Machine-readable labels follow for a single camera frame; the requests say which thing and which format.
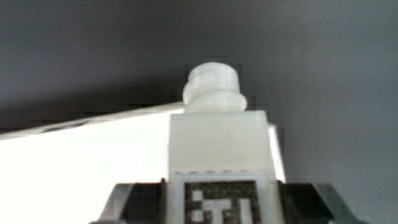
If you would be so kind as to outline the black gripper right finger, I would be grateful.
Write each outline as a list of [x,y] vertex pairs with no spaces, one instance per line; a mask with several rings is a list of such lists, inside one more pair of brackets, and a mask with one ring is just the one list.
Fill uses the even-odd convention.
[[354,215],[335,186],[278,182],[278,224],[370,224]]

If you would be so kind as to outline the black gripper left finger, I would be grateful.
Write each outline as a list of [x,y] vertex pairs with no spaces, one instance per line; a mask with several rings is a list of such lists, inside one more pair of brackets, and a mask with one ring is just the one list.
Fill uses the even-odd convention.
[[166,224],[168,182],[120,183],[89,224]]

